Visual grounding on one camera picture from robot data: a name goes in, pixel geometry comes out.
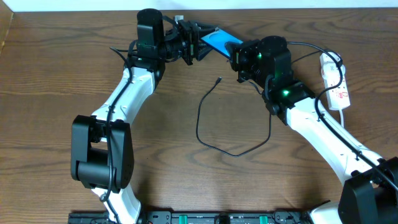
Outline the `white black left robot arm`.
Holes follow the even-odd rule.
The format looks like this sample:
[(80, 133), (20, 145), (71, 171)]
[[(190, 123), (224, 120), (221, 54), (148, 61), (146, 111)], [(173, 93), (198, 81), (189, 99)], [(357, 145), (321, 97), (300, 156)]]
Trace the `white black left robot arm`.
[(191, 65), (211, 47), (201, 38), (218, 31), (214, 25), (173, 19), (156, 9), (137, 13), (137, 39), (123, 55), (123, 76), (105, 103), (72, 123), (71, 176), (104, 203), (114, 223), (143, 222), (142, 205), (130, 185), (134, 169), (131, 125), (145, 100), (161, 81), (167, 63)]

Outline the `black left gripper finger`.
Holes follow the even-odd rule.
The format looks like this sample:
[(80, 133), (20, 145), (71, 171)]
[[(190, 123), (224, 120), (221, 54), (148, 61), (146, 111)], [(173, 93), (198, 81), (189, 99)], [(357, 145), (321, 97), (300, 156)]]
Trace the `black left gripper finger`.
[(198, 60), (201, 61), (203, 60), (211, 51), (213, 48), (209, 46), (206, 43), (199, 43), (199, 48), (198, 48)]
[(216, 31), (218, 28), (217, 25), (212, 25), (212, 24), (205, 24), (202, 22), (194, 22), (194, 31), (197, 36), (203, 37), (206, 36), (214, 31)]

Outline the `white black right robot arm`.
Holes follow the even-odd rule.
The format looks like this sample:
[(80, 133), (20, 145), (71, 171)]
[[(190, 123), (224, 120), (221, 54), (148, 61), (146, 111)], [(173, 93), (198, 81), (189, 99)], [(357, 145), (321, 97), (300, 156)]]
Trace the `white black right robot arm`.
[(397, 223), (397, 158), (384, 159), (339, 124), (320, 96), (294, 78), (290, 43), (279, 36), (242, 43), (227, 41), (238, 82), (252, 80), (262, 89), (270, 114), (301, 134), (340, 180), (339, 202), (307, 212), (310, 223)]

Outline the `blue screen Galaxy smartphone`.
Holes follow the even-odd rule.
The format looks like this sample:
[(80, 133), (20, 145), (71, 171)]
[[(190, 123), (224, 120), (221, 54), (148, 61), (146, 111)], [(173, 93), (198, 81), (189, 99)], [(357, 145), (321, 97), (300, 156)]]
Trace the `blue screen Galaxy smartphone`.
[(227, 44), (242, 44), (242, 40), (237, 39), (222, 29), (217, 29), (202, 37), (201, 40), (226, 58), (230, 58), (230, 54), (226, 48)]

